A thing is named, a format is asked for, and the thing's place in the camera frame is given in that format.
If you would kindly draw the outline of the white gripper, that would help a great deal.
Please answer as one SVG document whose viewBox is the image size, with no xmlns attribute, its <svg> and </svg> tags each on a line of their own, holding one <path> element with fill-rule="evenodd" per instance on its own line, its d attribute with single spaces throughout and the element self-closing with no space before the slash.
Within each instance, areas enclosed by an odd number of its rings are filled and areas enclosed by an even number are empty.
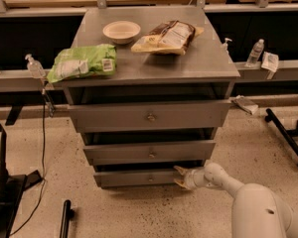
<svg viewBox="0 0 298 238">
<path fill-rule="evenodd" d="M 174 166 L 174 169 L 184 177 L 182 179 L 174 179 L 174 182 L 182 188 L 194 190 L 204 187 L 208 182 L 205 178 L 205 169 L 187 169 L 180 166 Z"/>
</svg>

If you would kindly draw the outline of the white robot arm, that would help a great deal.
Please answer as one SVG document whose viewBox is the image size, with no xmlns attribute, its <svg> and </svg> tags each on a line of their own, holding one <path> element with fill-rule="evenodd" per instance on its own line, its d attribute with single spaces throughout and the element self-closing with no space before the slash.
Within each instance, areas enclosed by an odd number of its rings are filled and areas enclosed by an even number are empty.
<svg viewBox="0 0 298 238">
<path fill-rule="evenodd" d="M 185 189 L 222 189 L 233 198 L 232 238 L 298 238 L 298 213 L 268 187 L 243 183 L 216 163 L 175 170 L 182 176 L 175 183 Z"/>
</svg>

